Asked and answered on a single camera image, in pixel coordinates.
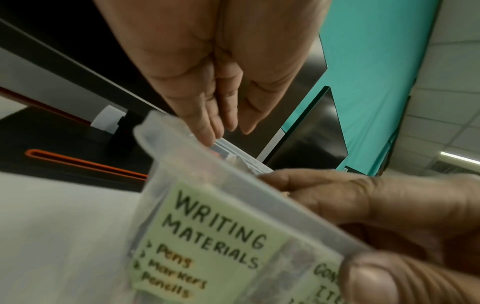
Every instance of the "plastic container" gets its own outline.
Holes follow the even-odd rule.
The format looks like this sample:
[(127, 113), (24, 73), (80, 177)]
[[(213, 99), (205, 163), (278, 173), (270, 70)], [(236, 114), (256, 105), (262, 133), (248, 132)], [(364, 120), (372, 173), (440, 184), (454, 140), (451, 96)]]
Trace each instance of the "plastic container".
[[(252, 280), (245, 283), (242, 276), (236, 278), (235, 274), (240, 273), (240, 270), (235, 270), (230, 274), (231, 281), (225, 280), (222, 285), (217, 283), (212, 286), (216, 288), (218, 294), (209, 302), (230, 304), (228, 300), (225, 301), (225, 297), (235, 292), (236, 287), (232, 286), (241, 285), (243, 282), (246, 287), (242, 287), (241, 292), (239, 291), (238, 296), (232, 301), (235, 304), (296, 302), (307, 304), (309, 301), (313, 301), (314, 304), (340, 303), (337, 273), (339, 261), (343, 256), (369, 250), (365, 244), (299, 206), (251, 174), (242, 172), (213, 155), (191, 137), (186, 125), (178, 118), (150, 112), (144, 123), (135, 128), (134, 135), (139, 144), (154, 158), (155, 164), (150, 171), (133, 220), (130, 257), (138, 256), (138, 248), (142, 246), (142, 242), (145, 245), (144, 235), (149, 233), (153, 219), (162, 209), (162, 204), (165, 204), (172, 188), (182, 181), (199, 188), (210, 189), (225, 198), (225, 204), (247, 210), (252, 218), (261, 219), (272, 227), (271, 231), (287, 231), (290, 237), (278, 247), (261, 269), (255, 272)], [(258, 171), (269, 171), (267, 167), (259, 165), (258, 161), (227, 141), (218, 141), (216, 145), (229, 153), (243, 157)], [(331, 259), (321, 262), (324, 257)], [(215, 269), (217, 263), (221, 262), (220, 259), (218, 257), (198, 263), (208, 264), (212, 271), (217, 271), (220, 275), (222, 269)], [(314, 290), (319, 286), (319, 282), (313, 281), (315, 278), (320, 279), (323, 289)], [(328, 299), (321, 298), (324, 289), (334, 290)], [(204, 303), (200, 298), (197, 299), (185, 301), (180, 299), (175, 302)], [(163, 303), (164, 300), (140, 292), (135, 303)]]

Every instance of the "finger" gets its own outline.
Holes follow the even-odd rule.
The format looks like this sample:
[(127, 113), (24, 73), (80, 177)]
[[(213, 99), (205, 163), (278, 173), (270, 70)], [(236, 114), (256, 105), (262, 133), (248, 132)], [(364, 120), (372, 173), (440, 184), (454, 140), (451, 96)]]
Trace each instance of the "finger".
[(215, 49), (216, 97), (223, 124), (234, 131), (238, 124), (239, 87), (244, 73), (232, 55), (220, 48)]
[(286, 81), (275, 84), (250, 82), (246, 97), (238, 106), (238, 124), (243, 133), (250, 134), (270, 114), (295, 75), (289, 75)]
[(444, 304), (480, 302), (480, 280), (394, 253), (365, 253), (340, 270), (346, 302)]
[(215, 109), (211, 108), (209, 100), (208, 110), (206, 100), (206, 92), (215, 79), (211, 57), (205, 57), (179, 76), (156, 77), (146, 73), (145, 75), (175, 113), (187, 123), (198, 140), (207, 146), (213, 145), (216, 134), (211, 124), (209, 110), (215, 112)]
[(215, 133), (215, 137), (218, 139), (224, 136), (225, 127), (222, 118), (220, 117), (219, 104), (215, 98), (215, 89), (216, 82), (215, 79), (213, 79), (206, 92), (205, 107), (206, 111), (208, 112), (208, 117), (210, 118), (210, 124), (213, 128), (213, 132)]
[(354, 179), (300, 189), (290, 197), (337, 224), (456, 235), (480, 222), (480, 182), (470, 176)]
[(279, 191), (296, 191), (319, 184), (365, 177), (365, 175), (337, 170), (284, 169), (260, 175), (258, 178)]

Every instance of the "white ceiling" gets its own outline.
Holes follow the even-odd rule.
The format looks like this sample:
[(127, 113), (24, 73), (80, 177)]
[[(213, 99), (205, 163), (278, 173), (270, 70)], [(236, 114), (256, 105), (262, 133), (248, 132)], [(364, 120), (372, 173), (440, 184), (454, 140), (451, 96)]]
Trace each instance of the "white ceiling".
[(480, 160), (480, 1), (444, 0), (389, 168), (414, 175), (441, 151)]

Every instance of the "fluorescent light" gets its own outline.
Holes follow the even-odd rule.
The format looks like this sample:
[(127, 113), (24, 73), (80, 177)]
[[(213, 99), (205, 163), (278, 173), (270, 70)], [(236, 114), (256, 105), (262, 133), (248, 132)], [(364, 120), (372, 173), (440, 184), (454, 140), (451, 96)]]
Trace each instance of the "fluorescent light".
[(459, 160), (464, 160), (464, 161), (467, 161), (467, 162), (469, 162), (469, 163), (473, 163), (473, 164), (475, 164), (475, 165), (479, 165), (479, 166), (480, 166), (480, 161), (477, 161), (477, 160), (474, 160), (474, 159), (470, 159), (470, 158), (466, 158), (466, 157), (463, 157), (463, 156), (458, 156), (458, 155), (451, 154), (451, 153), (446, 153), (446, 152), (441, 152), (440, 154), (441, 154), (441, 155), (448, 156), (448, 157), (451, 157), (451, 158), (456, 158), (456, 159), (459, 159)]

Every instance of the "teal backdrop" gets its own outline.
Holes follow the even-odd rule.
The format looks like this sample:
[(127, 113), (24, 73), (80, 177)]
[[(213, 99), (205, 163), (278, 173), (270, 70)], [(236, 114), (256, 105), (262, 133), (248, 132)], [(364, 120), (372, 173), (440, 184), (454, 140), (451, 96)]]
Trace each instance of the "teal backdrop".
[(321, 29), (328, 70), (282, 126), (330, 86), (349, 166), (375, 175), (390, 150), (422, 62), (438, 0), (333, 0)]

